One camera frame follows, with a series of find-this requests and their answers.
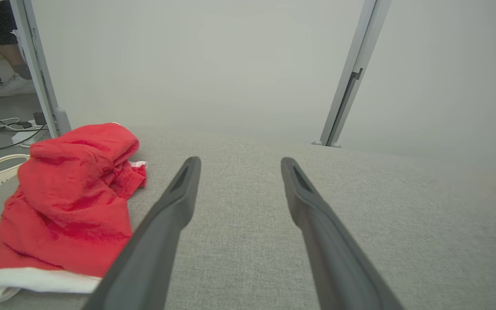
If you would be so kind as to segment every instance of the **folded red cloth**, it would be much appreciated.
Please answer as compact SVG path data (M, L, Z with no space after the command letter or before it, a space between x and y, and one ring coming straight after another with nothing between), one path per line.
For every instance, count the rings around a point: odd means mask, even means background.
M146 182L125 127L83 126L30 147L0 220L0 301L20 288L91 292L132 235L128 199Z

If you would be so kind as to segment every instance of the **gray tablecloth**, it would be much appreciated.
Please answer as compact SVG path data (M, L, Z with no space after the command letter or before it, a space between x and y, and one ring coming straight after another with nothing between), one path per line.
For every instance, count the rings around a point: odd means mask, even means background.
M167 309L318 309L279 163L294 157L407 309L496 309L496 177L414 159L133 128L148 187L135 227L183 161L202 161L195 214L181 233ZM0 186L0 212L16 189ZM18 310L80 309L86 296L22 290Z

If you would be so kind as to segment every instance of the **power strip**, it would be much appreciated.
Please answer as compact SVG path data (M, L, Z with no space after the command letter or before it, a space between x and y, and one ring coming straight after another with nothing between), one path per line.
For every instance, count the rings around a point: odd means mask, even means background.
M37 127L31 127L29 129L39 129L39 126L37 126ZM14 136L12 136L12 138L11 138L12 139L12 143L13 144L20 143L20 141L22 141L24 139L27 139L28 137L32 136L33 134L34 133L32 131L19 131ZM39 141L41 139L41 137L43 137L43 135L45 135L45 131L44 130L36 133L35 136L33 136L30 139L24 141L20 145L21 146L24 146L24 147L29 147L30 145L32 145L34 143L37 143L37 141Z

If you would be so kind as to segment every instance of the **shoe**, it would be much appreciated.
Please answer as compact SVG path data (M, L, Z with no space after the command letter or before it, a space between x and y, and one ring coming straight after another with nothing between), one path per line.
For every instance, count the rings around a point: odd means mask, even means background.
M18 73L13 74L5 83L0 83L0 97L35 93L34 81L25 79Z

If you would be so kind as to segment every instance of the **gray floor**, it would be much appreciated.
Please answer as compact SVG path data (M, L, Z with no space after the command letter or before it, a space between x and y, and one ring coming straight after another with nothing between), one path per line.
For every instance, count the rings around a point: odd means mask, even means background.
M12 69L6 61L0 61L0 75L3 80L6 80L12 75ZM25 94L10 97L0 98L0 119L3 118L20 118L22 121L28 121L34 118L34 112L41 112L41 107L36 94ZM11 135L0 133L0 147L4 147L11 143ZM50 136L47 133L43 139L48 139ZM10 149L0 150L0 157L10 154L28 154L28 150L22 147L12 147ZM0 170L16 163L7 163L1 165Z

